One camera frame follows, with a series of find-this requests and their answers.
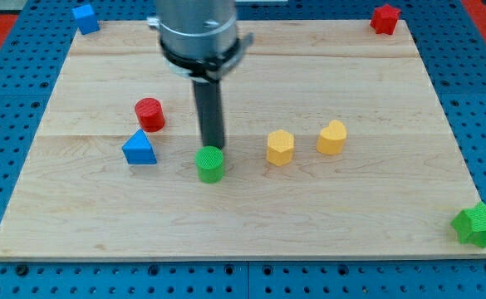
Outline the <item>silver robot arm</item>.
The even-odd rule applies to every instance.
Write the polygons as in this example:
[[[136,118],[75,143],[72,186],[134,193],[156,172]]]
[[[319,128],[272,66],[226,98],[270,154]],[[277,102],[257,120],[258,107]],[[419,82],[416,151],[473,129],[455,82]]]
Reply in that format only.
[[[202,145],[218,149],[225,146],[221,80],[253,44],[237,20],[234,0],[155,0],[147,18],[169,68],[192,82]]]

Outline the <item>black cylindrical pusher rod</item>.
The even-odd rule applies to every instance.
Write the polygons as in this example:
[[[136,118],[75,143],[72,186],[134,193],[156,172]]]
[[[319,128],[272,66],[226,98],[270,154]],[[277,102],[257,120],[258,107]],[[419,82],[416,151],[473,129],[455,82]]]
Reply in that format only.
[[[225,146],[223,105],[219,82],[193,82],[193,92],[203,146]]]

